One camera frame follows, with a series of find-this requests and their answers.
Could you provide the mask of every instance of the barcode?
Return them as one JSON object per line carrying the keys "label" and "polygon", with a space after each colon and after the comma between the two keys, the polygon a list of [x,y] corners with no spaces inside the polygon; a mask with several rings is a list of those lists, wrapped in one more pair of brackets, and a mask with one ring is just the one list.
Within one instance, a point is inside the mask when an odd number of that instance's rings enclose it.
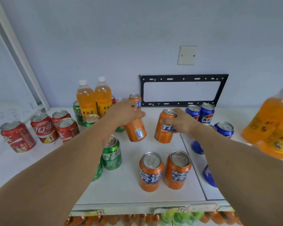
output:
{"label": "barcode", "polygon": [[138,140],[144,137],[144,134],[142,132],[142,128],[135,130],[135,134],[136,134]]}

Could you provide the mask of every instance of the pepsi can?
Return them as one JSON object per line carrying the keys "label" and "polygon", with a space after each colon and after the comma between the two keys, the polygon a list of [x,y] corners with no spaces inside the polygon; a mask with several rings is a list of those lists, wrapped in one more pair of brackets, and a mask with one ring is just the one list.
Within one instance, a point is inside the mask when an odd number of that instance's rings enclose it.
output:
{"label": "pepsi can", "polygon": [[196,105],[188,105],[186,108],[186,113],[193,117],[195,120],[199,119],[200,108]]}
{"label": "pepsi can", "polygon": [[215,181],[212,177],[210,168],[208,167],[208,164],[204,168],[202,175],[204,177],[204,180],[206,180],[207,183],[209,183],[211,186],[217,187],[217,185],[216,185],[216,183],[215,183]]}
{"label": "pepsi can", "polygon": [[214,127],[217,129],[218,133],[225,137],[231,138],[234,134],[234,127],[228,122],[218,122]]}
{"label": "pepsi can", "polygon": [[[208,127],[210,127],[212,129],[214,129],[215,131],[217,131],[217,129],[213,125],[211,125],[211,124],[204,124],[204,125],[207,125]],[[204,155],[204,151],[201,148],[200,143],[198,141],[194,140],[192,142],[192,144],[191,144],[191,147],[192,147],[192,150],[194,152],[196,152],[197,154]]]}
{"label": "pepsi can", "polygon": [[200,116],[198,121],[200,123],[211,123],[211,119],[214,116],[215,113],[215,106],[209,104],[209,103],[203,103],[200,106]]}

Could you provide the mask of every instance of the person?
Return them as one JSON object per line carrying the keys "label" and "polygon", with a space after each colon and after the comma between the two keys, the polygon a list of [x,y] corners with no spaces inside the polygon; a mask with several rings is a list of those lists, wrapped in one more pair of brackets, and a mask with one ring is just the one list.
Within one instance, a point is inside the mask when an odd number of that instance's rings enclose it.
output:
{"label": "person", "polygon": [[[71,141],[26,168],[0,188],[0,225],[62,225],[90,184],[114,130],[145,113],[134,101],[118,102]],[[245,225],[283,225],[283,161],[228,139],[180,108],[165,118],[176,132],[197,140],[214,180]]]}

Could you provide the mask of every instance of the bottle of orange drink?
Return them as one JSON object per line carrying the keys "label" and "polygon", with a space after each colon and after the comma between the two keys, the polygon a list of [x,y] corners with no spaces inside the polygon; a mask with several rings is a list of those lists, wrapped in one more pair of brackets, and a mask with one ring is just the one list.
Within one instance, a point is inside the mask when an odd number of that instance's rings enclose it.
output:
{"label": "bottle of orange drink", "polygon": [[255,144],[266,139],[283,119],[283,89],[280,93],[268,98],[261,106],[250,124],[243,130],[242,137]]}
{"label": "bottle of orange drink", "polygon": [[77,100],[81,107],[83,119],[90,114],[97,114],[94,91],[88,85],[87,80],[79,81]]}
{"label": "bottle of orange drink", "polygon": [[106,83],[105,77],[99,77],[99,82],[94,91],[99,116],[102,118],[106,111],[112,106],[112,93],[110,87]]}
{"label": "bottle of orange drink", "polygon": [[283,120],[265,140],[257,143],[258,148],[275,158],[283,159]]}

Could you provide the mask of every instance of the black frame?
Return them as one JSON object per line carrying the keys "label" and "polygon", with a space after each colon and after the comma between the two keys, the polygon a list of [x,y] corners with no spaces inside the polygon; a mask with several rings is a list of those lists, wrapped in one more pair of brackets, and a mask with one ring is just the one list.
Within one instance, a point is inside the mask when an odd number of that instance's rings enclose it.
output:
{"label": "black frame", "polygon": [[[201,105],[202,103],[210,103],[216,106],[227,78],[228,78],[228,74],[140,75],[139,79],[141,82],[141,106],[142,107],[187,107],[188,105],[191,104]],[[220,86],[217,90],[216,96],[213,101],[144,102],[144,83],[147,82],[216,82],[216,81],[220,82]]]}

